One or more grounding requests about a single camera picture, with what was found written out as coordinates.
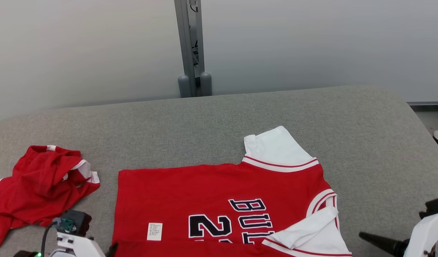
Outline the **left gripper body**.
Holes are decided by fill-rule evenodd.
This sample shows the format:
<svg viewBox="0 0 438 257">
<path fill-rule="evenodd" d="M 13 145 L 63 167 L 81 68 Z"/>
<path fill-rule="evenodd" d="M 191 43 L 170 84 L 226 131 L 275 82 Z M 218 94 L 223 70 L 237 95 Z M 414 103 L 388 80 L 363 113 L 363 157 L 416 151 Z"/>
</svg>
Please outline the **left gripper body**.
<svg viewBox="0 0 438 257">
<path fill-rule="evenodd" d="M 106 257 L 94 240 L 57 232 L 57 245 L 49 257 Z"/>
</svg>

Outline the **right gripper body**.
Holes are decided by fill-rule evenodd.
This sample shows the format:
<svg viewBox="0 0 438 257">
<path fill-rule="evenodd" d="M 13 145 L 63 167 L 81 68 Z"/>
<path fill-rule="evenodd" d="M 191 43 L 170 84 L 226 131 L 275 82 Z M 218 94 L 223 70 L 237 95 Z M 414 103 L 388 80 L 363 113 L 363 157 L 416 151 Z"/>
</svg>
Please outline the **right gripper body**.
<svg viewBox="0 0 438 257">
<path fill-rule="evenodd" d="M 421 219 L 413 228 L 404 257 L 429 257 L 438 243 L 438 213 Z"/>
</svg>

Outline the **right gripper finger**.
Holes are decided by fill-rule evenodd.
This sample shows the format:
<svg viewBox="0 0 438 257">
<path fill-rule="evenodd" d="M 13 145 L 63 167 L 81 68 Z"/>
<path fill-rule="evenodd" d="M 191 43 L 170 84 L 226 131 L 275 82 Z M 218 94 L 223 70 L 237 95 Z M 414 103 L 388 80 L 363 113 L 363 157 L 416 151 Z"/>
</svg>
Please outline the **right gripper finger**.
<svg viewBox="0 0 438 257">
<path fill-rule="evenodd" d="M 358 236 L 394 257 L 403 257 L 409 244 L 409 238 L 400 241 L 366 232 L 360 232 Z"/>
</svg>

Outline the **red shorts with white trim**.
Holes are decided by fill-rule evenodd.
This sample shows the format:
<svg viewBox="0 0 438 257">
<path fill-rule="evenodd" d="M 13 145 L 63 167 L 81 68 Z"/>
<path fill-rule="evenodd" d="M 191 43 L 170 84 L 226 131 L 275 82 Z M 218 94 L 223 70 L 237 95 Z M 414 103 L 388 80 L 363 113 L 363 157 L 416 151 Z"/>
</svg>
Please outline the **red shorts with white trim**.
<svg viewBox="0 0 438 257">
<path fill-rule="evenodd" d="M 11 229 L 47 227 L 99 187 L 97 172 L 80 151 L 30 146 L 12 175 L 0 179 L 0 247 Z"/>
</svg>

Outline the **red jersey with white sleeves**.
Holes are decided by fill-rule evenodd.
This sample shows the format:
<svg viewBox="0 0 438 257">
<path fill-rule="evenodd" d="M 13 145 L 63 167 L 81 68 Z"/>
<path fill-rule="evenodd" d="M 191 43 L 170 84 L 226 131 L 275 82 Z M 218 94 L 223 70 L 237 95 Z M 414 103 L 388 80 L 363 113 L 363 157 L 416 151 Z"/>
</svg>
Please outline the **red jersey with white sleeves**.
<svg viewBox="0 0 438 257">
<path fill-rule="evenodd" d="M 114 257 L 352 257 L 337 194 L 283 126 L 239 164 L 123 170 Z"/>
</svg>

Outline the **grey cylindrical post foot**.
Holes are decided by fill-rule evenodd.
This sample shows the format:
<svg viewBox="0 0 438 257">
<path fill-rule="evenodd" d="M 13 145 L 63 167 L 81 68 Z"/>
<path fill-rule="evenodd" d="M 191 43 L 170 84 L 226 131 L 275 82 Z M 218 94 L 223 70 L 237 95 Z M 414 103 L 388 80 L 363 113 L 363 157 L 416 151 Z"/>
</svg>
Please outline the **grey cylindrical post foot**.
<svg viewBox="0 0 438 257">
<path fill-rule="evenodd" d="M 179 86 L 180 98 L 192 97 L 190 78 L 187 75 L 180 75 L 178 77 L 178 86 Z"/>
<path fill-rule="evenodd" d="M 212 75 L 208 72 L 203 72 L 200 75 L 200 89 L 202 96 L 212 96 Z"/>
</svg>

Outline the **grey metal partition post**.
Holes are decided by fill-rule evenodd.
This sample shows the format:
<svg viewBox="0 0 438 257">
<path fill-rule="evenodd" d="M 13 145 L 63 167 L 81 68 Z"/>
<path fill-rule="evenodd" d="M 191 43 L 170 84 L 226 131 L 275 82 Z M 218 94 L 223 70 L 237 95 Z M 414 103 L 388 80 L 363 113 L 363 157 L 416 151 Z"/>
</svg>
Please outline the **grey metal partition post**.
<svg viewBox="0 0 438 257">
<path fill-rule="evenodd" d="M 192 97 L 202 96 L 200 75 L 205 72 L 201 0 L 174 0 L 184 74 Z"/>
</svg>

